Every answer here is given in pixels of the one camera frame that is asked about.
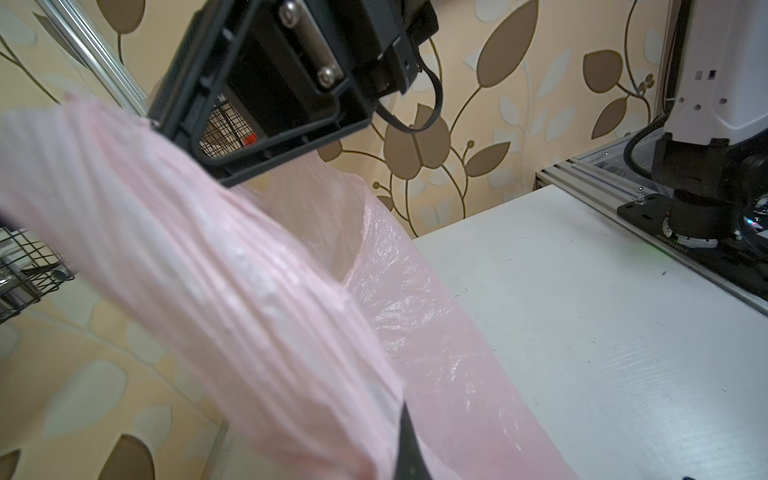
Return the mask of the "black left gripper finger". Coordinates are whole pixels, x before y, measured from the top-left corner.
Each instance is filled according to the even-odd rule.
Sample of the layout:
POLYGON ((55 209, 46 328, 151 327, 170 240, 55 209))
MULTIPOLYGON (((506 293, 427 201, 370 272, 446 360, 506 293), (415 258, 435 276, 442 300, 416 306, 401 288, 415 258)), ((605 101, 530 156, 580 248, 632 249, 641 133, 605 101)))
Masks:
POLYGON ((394 480, 431 480, 418 438, 407 408, 403 405, 400 418, 398 456, 394 480))

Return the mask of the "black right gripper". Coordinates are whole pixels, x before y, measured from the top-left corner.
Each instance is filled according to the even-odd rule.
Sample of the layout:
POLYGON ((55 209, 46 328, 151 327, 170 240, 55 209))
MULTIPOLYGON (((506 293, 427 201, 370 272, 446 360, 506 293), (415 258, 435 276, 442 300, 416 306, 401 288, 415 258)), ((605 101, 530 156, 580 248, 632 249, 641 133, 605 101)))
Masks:
POLYGON ((185 32, 148 116, 155 130, 233 187, 368 127, 428 68, 438 31, 427 1, 209 1, 185 32), (203 149, 214 110, 230 104, 256 135, 230 153, 203 149))

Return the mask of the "pink plastic bag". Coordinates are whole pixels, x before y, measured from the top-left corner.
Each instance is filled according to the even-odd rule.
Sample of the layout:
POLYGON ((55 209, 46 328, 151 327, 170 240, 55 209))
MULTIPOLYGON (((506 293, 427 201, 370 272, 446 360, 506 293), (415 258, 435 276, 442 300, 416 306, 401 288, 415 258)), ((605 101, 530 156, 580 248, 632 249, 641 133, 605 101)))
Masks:
POLYGON ((1 214, 169 348, 230 424, 305 479, 392 479, 406 404, 432 479, 571 479, 394 216, 308 154, 219 185, 95 99, 1 117, 1 214))

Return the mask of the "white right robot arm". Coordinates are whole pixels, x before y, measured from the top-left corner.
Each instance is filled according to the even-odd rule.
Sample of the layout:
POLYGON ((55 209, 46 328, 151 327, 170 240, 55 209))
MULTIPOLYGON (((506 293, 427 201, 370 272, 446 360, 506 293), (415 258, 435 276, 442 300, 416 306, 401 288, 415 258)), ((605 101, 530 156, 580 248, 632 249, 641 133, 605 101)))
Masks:
MULTIPOLYGON (((443 153, 442 80, 420 53, 428 1, 209 1, 149 109, 156 130, 225 186, 387 124, 419 167, 443 153)), ((767 5, 683 1, 665 97, 625 165, 671 190, 617 210, 635 227, 758 296, 767 293, 767 5)))

